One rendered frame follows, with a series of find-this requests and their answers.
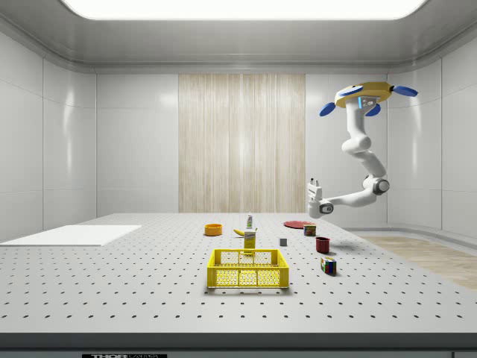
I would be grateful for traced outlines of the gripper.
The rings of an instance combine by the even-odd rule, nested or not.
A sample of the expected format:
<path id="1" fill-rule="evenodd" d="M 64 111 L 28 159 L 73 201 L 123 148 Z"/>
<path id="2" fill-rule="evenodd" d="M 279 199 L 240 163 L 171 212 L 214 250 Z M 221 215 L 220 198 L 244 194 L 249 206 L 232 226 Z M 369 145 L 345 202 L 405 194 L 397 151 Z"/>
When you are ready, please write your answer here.
<path id="1" fill-rule="evenodd" d="M 323 200 L 323 193 L 318 180 L 311 178 L 307 184 L 309 203 L 318 203 Z"/>

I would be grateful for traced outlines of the yellow basket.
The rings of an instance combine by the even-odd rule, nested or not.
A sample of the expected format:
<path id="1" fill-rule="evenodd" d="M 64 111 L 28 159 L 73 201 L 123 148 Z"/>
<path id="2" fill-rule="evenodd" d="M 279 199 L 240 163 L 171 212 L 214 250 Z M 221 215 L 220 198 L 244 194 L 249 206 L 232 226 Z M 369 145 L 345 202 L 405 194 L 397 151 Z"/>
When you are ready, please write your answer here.
<path id="1" fill-rule="evenodd" d="M 289 266 L 278 249 L 214 249 L 207 265 L 207 286 L 287 288 Z"/>

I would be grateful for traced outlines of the drone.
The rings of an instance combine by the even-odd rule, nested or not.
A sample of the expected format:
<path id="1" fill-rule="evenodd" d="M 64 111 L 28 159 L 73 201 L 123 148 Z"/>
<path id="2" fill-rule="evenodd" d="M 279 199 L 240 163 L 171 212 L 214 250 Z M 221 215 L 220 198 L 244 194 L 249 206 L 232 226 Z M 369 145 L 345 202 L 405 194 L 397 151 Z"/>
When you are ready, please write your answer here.
<path id="1" fill-rule="evenodd" d="M 360 108 L 368 105 L 373 109 L 366 113 L 366 116 L 375 116 L 381 110 L 379 102 L 385 101 L 391 93 L 398 93 L 400 95 L 415 97 L 418 91 L 404 86 L 391 86 L 387 82 L 365 82 L 362 84 L 352 85 L 338 91 L 335 95 L 335 100 L 325 104 L 320 111 L 320 116 L 326 116 L 331 113 L 336 106 L 346 107 L 346 100 L 351 98 L 358 98 L 358 105 Z M 365 102 L 363 97 L 376 97 L 376 105 Z"/>

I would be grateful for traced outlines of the white board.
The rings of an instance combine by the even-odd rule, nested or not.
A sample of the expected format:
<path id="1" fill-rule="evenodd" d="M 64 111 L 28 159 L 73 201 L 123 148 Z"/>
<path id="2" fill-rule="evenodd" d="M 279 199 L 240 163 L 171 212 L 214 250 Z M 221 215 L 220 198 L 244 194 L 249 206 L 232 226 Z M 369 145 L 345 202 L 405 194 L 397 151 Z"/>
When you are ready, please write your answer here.
<path id="1" fill-rule="evenodd" d="M 103 246 L 141 225 L 66 225 L 0 243 L 0 246 Z"/>

